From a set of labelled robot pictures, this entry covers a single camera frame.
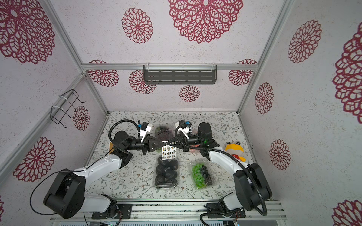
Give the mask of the sticker label sheet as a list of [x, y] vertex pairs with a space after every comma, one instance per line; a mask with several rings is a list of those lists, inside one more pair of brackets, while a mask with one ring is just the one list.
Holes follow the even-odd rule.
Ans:
[[171, 160], [176, 158], [176, 147], [165, 145], [161, 148], [161, 160]]

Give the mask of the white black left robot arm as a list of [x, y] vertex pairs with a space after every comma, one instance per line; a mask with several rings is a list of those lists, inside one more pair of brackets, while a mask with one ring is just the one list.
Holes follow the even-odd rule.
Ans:
[[110, 153], [96, 162], [75, 170], [61, 170], [45, 195], [43, 204], [64, 219], [72, 218], [79, 212], [115, 217], [118, 214], [117, 201], [106, 194], [88, 195], [86, 188], [108, 173], [126, 166], [133, 157], [130, 151], [153, 152], [164, 146], [165, 142], [149, 134], [135, 138], [125, 131], [117, 132], [110, 142], [113, 145]]

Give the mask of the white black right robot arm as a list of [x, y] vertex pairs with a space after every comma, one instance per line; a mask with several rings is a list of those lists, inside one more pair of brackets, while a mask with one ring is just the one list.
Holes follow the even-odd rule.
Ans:
[[192, 134], [190, 127], [189, 121], [176, 123], [175, 143], [181, 148], [199, 150], [204, 158], [221, 166], [233, 177], [235, 191], [221, 198], [221, 206], [227, 211], [256, 210], [266, 216], [265, 202], [272, 197], [272, 191], [261, 167], [257, 163], [247, 164], [238, 160], [222, 149], [213, 139], [209, 123], [200, 123], [196, 135]]

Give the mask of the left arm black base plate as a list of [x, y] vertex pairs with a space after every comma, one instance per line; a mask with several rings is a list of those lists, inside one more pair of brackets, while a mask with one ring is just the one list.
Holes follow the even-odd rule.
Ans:
[[94, 212], [91, 219], [130, 219], [133, 205], [130, 203], [118, 203], [117, 207], [112, 207], [110, 211], [104, 213]]

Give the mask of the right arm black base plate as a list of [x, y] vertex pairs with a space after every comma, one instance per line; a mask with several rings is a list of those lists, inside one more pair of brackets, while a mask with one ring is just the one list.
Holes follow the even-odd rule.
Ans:
[[205, 205], [207, 217], [208, 218], [245, 218], [246, 214], [244, 210], [238, 209], [236, 212], [227, 213], [230, 210], [227, 210], [221, 203], [219, 202], [210, 202]]

